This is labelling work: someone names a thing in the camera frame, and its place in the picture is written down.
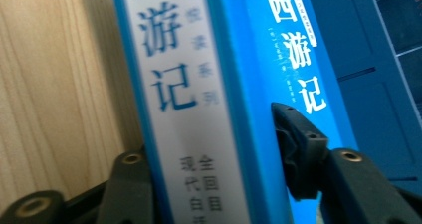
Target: wood grain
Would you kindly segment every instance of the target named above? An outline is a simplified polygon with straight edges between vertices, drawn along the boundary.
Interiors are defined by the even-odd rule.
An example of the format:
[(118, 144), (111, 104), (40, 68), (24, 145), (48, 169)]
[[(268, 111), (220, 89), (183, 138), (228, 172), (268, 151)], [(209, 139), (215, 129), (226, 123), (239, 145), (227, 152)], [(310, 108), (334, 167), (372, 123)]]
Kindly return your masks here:
[(106, 180), (141, 134), (111, 0), (0, 0), (0, 212)]

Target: book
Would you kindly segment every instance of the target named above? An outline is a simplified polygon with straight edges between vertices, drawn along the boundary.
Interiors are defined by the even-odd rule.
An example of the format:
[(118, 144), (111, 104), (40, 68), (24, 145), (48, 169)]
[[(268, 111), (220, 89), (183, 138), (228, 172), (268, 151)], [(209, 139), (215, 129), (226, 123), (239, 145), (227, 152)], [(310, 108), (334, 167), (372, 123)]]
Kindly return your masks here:
[(271, 103), (355, 143), (309, 0), (114, 3), (164, 222), (315, 222), (317, 201), (289, 198)]

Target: blue cover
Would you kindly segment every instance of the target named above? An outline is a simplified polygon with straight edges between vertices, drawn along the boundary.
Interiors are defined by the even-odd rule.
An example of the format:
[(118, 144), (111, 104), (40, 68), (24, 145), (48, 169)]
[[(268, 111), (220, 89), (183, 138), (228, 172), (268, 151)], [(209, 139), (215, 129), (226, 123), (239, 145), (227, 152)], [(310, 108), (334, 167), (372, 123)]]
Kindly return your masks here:
[[(317, 219), (316, 201), (288, 201), (271, 103), (284, 103), (297, 108), (330, 138), (330, 147), (356, 148), (356, 145), (310, 1), (192, 0), (196, 4), (203, 2), (197, 7), (196, 4), (187, 7), (180, 5), (186, 0), (147, 0), (146, 6), (140, 0), (114, 1), (148, 161), (165, 221), (290, 223), (295, 219), (295, 223), (314, 223)], [(172, 9), (184, 9), (186, 14), (198, 14), (199, 11), (201, 19), (198, 16), (196, 19), (204, 23), (201, 23), (201, 28), (193, 27), (190, 22), (195, 22), (195, 16), (188, 17), (183, 23), (180, 12), (167, 17), (167, 21), (170, 21), (168, 27), (160, 28), (171, 31), (172, 35), (176, 34), (174, 31), (180, 31), (176, 35), (186, 32), (190, 36), (195, 29), (205, 29), (210, 25), (207, 30), (209, 34), (205, 30), (197, 30), (204, 31), (204, 35), (194, 37), (202, 42), (205, 39), (207, 43), (198, 43), (198, 39), (180, 35), (179, 40), (175, 36), (166, 37), (167, 42), (171, 40), (171, 43), (161, 44), (160, 47), (156, 47), (156, 44), (163, 40), (153, 40), (157, 49), (150, 50), (145, 35), (151, 29), (147, 23), (150, 18), (148, 14), (163, 17), (165, 11)], [(190, 66), (193, 61), (197, 63), (197, 59), (210, 54), (215, 55), (216, 61), (202, 63), (198, 68), (211, 72), (209, 79), (215, 78), (214, 83), (192, 77)], [(180, 65), (162, 67), (163, 60), (154, 60), (159, 56), (168, 56), (165, 60), (167, 63)], [(214, 66), (211, 71), (206, 70), (207, 64)], [(181, 76), (173, 78), (176, 80), (172, 80), (170, 85), (165, 84), (164, 76), (174, 71)], [(194, 91), (211, 85), (217, 93), (203, 93), (208, 98), (203, 107), (201, 102), (204, 101)], [(181, 97), (182, 92), (190, 95)], [(210, 136), (203, 131), (204, 128), (219, 132)], [(212, 141), (213, 138), (223, 138), (221, 136), (229, 136), (227, 143)], [(227, 153), (232, 153), (233, 158), (226, 158), (230, 156)], [(201, 178), (205, 180), (207, 177), (210, 181), (210, 176), (198, 174), (195, 164), (218, 158), (216, 168), (208, 170), (219, 177), (221, 189), (214, 196), (208, 195), (206, 186), (204, 189), (201, 189), (202, 186), (187, 186), (186, 183), (192, 184)], [(174, 169), (173, 166), (181, 164), (179, 162), (183, 164), (181, 170)], [(224, 167), (232, 171), (222, 170), (218, 163), (225, 163)], [(230, 186), (228, 180), (235, 176), (231, 183), (233, 187), (233, 183), (238, 181), (237, 175), (241, 182), (239, 188), (224, 189), (224, 186)], [(214, 178), (214, 188), (217, 187), (216, 183)], [(211, 200), (215, 201), (217, 195), (222, 200), (222, 207), (211, 205)], [(204, 200), (208, 201), (209, 209), (206, 209)], [(227, 203), (237, 203), (238, 207)]]

